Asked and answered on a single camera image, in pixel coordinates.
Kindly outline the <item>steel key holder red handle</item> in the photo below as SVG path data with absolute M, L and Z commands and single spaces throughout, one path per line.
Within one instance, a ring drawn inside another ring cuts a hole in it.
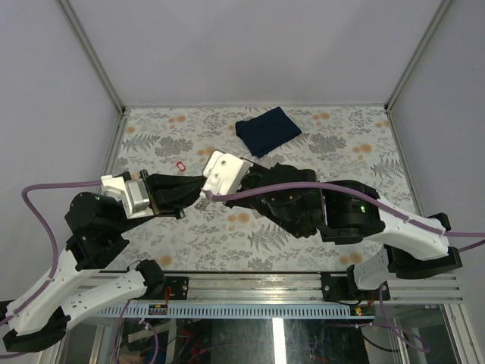
M 210 205 L 211 200 L 207 198 L 201 198 L 195 205 L 195 209 L 199 211 L 205 211 Z

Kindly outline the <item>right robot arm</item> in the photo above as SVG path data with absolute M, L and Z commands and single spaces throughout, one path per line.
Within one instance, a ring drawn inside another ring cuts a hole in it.
M 364 262 L 346 269 L 345 278 L 326 278 L 330 300 L 363 300 L 393 278 L 418 280 L 462 266 L 458 250 L 449 245 L 447 215 L 430 217 L 398 209 L 372 187 L 355 180 L 331 182 L 322 190 L 313 170 L 277 164 L 272 168 L 243 162 L 218 173 L 219 194 L 229 195 L 271 187 L 270 192 L 230 200 L 228 207 L 254 209 L 292 234 L 320 234 L 324 242 L 351 245 L 368 238 L 381 248 Z

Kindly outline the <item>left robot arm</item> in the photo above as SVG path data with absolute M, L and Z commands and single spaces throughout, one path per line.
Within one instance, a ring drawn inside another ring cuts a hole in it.
M 97 288 L 76 290 L 107 268 L 127 247 L 124 233 L 157 217 L 181 219 L 196 202 L 203 176 L 171 176 L 140 171 L 87 181 L 100 193 L 82 192 L 70 203 L 65 221 L 71 236 L 63 250 L 55 250 L 52 267 L 23 296 L 1 303 L 3 337 L 12 358 L 48 349 L 66 333 L 97 312 L 128 300 L 166 300 L 164 272 L 144 259 L 121 277 Z

